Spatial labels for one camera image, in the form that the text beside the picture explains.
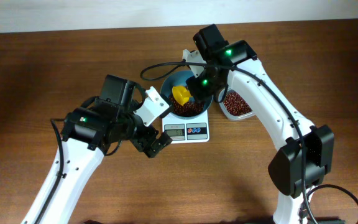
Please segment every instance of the white digital scale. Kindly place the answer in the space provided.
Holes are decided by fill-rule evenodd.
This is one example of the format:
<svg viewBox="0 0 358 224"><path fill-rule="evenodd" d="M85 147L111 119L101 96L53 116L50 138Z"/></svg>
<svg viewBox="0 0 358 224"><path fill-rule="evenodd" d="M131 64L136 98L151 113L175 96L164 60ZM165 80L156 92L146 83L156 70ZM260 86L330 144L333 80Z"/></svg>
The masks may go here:
<svg viewBox="0 0 358 224"><path fill-rule="evenodd" d="M162 131L167 131L172 144L206 142L209 140L208 112L192 119L170 113L162 119Z"/></svg>

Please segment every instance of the red beans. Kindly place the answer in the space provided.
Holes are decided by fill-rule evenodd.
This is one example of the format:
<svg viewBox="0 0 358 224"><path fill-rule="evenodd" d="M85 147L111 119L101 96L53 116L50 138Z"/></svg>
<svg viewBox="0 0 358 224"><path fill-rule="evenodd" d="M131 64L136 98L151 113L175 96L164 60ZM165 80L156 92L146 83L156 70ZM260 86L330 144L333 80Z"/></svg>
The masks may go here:
<svg viewBox="0 0 358 224"><path fill-rule="evenodd" d="M173 103L172 112L176 115L190 117L199 115L201 112L203 112L205 103L187 102L182 106L174 99L173 95L170 95L169 99Z"/></svg>
<svg viewBox="0 0 358 224"><path fill-rule="evenodd" d="M229 93L223 101L227 111L234 116L250 113L252 110L238 93Z"/></svg>

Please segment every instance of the wooden table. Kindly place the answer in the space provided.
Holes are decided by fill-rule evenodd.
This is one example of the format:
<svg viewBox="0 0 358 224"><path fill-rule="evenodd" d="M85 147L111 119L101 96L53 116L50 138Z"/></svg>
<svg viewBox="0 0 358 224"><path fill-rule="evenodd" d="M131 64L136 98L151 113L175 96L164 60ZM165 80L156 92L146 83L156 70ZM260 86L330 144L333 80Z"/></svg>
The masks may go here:
<svg viewBox="0 0 358 224"><path fill-rule="evenodd" d="M145 82L146 66L181 60L203 26L0 34L0 223L28 212L56 153L49 118L98 95L106 74ZM324 183L358 197L358 20L219 26L245 39L284 95L317 126L335 133L332 172ZM154 70L160 75L168 68ZM273 144L256 118L232 122L209 109L211 139L171 145L155 159L125 142L90 178L70 223L217 223L271 216L278 191L267 166ZM155 122L161 129L161 121ZM336 190L318 192L317 217L358 217Z"/></svg>

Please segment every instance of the white wall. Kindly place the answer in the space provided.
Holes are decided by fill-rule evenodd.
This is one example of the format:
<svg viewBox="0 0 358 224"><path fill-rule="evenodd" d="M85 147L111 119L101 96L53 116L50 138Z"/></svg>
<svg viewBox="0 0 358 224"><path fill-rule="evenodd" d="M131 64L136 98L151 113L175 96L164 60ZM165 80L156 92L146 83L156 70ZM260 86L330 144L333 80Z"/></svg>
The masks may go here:
<svg viewBox="0 0 358 224"><path fill-rule="evenodd" d="M358 18L358 0L0 0L0 32Z"/></svg>

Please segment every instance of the yellow object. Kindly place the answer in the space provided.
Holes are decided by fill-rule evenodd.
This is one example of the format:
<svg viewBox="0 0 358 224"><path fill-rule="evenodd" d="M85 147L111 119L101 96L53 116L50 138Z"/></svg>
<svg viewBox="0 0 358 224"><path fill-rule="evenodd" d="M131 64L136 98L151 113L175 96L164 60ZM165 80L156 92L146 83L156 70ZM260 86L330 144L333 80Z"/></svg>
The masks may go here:
<svg viewBox="0 0 358 224"><path fill-rule="evenodd" d="M190 97L192 97L190 91L188 91L184 86L172 87L172 95L174 99L182 106L189 101Z"/></svg>

